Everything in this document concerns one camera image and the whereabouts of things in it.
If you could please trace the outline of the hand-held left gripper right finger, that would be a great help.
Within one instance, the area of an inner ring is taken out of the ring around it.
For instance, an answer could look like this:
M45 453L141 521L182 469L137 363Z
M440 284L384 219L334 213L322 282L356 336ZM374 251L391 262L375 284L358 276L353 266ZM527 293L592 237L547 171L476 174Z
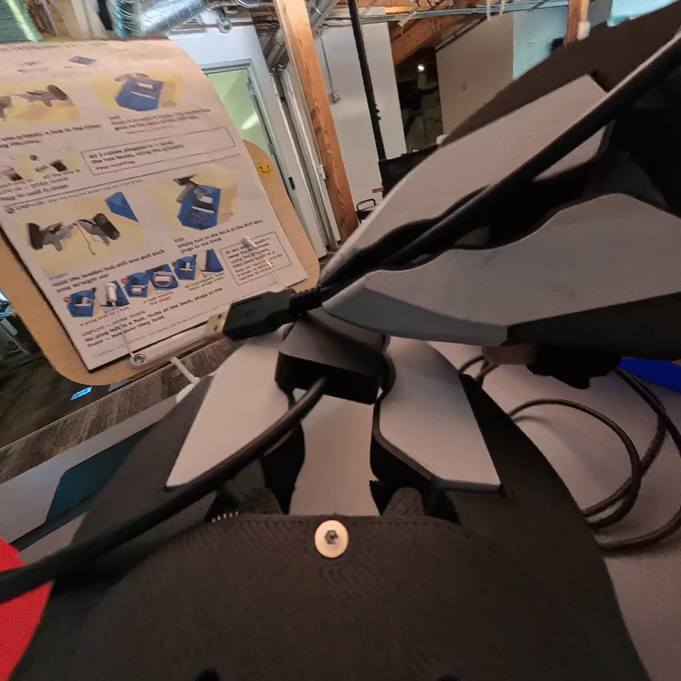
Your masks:
M447 492L493 495L501 481L454 366L426 342L392 339L388 377L372 415L372 495L385 509L412 488L434 512Z

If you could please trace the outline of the silver ceiling duct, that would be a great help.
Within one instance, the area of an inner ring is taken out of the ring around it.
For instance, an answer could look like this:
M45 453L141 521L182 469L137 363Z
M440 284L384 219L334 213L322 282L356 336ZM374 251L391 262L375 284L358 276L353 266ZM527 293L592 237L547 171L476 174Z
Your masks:
M209 9L209 1L105 1L112 32L119 38L166 35Z

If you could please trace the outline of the blue box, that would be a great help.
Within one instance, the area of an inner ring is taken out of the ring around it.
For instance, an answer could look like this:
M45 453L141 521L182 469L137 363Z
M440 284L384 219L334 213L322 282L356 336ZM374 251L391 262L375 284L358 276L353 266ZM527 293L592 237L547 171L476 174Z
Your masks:
M680 364L677 362L625 358L618 366L638 379L680 393Z

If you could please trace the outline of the black equipment case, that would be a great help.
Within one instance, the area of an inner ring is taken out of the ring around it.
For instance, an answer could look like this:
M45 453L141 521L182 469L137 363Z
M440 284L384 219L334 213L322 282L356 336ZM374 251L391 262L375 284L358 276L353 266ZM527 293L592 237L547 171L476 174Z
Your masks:
M382 196L385 197L397 183L427 158L433 150L434 147L412 150L394 158L379 159Z

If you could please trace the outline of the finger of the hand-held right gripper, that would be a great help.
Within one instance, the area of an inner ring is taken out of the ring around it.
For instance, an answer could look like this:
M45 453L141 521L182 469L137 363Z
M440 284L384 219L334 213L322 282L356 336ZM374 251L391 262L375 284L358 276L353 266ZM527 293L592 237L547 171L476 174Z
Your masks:
M321 273L331 283L382 237L399 227L443 216L474 191L495 184L535 156L597 105L606 92L588 75L444 144L402 178Z
M680 218L628 195L602 195L513 243L371 272L323 310L431 342L679 347Z

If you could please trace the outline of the wooden post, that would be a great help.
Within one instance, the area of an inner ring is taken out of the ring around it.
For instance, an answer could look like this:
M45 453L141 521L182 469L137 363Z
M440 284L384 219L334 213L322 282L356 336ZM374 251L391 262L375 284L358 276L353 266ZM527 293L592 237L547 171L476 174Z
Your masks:
M275 1L285 47L294 65L319 149L341 244L358 227L343 155L305 1Z

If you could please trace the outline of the red container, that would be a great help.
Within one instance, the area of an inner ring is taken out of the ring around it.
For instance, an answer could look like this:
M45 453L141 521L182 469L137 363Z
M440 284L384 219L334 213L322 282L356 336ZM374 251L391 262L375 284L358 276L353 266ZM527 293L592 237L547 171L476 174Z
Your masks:
M52 584L1 604L1 680L9 680L43 616Z

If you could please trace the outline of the person's right hand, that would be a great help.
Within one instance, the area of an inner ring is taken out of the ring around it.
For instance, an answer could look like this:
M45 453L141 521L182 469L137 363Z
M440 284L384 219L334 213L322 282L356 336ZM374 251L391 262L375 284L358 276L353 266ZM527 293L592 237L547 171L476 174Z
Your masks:
M521 343L483 347L482 355L490 364L528 366L535 362L537 345Z

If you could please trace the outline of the black pole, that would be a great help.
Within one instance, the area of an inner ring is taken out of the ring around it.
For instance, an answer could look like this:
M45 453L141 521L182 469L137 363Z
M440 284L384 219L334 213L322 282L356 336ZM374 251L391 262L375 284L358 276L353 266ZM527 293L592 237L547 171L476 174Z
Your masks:
M355 42L355 48L358 55L358 61L360 65L360 73L362 78L362 84L364 88L364 94L369 108L370 124L372 128L372 134L375 141L375 147L377 150L377 156L379 164L386 160L386 149L383 141L383 136L380 128L380 116L379 109L377 106L377 101L375 98L375 92L372 85L372 79L370 75L370 66L368 56L366 54L366 44L364 41L364 34L362 31L362 22L360 17L360 11L357 1L346 1L349 17L351 21L351 27L353 30L353 38Z

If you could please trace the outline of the green glass partition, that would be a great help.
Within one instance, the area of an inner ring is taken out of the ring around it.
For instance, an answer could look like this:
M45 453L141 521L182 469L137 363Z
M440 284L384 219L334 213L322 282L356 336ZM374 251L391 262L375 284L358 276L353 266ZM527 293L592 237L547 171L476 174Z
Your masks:
M295 212L318 259L328 253L302 167L296 157L288 158L291 135L280 131L267 108L265 93L252 61L214 63L203 68L243 141L263 150L273 162Z

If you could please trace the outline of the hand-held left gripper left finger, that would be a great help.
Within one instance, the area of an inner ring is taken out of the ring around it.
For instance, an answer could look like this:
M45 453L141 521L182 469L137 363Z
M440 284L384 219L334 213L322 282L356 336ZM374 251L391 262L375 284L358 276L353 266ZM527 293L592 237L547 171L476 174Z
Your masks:
M210 387L167 479L169 489L193 481L269 428L289 408L275 382L277 343L245 343L212 375ZM290 512L304 463L304 433L296 426L274 449L234 481L244 492L269 489Z

